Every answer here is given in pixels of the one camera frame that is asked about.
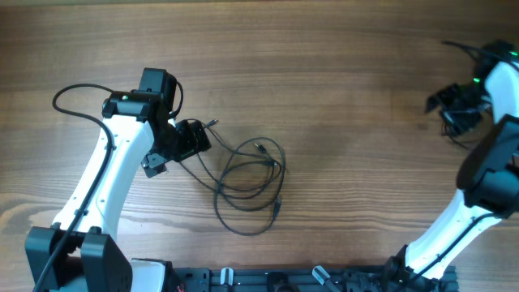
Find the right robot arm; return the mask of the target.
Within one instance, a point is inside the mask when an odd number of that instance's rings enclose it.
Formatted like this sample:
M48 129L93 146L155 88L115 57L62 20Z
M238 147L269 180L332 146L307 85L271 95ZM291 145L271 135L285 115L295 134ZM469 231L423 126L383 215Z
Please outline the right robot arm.
M486 229L518 210L518 51L502 40L473 47L451 44L474 61L473 79L427 98L451 141L490 113L493 126L461 164L448 207L418 239L388 259L371 284L379 291L446 291L450 262Z

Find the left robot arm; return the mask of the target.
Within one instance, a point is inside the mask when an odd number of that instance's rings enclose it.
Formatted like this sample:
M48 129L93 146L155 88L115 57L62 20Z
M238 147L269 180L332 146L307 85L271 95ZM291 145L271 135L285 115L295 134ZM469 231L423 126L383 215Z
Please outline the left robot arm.
M128 260L117 228L138 169L148 177L211 148L201 122L176 122L182 90L164 69L146 68L139 87L110 91L88 165L63 209L48 227L33 227L25 241L36 291L185 291L165 260Z

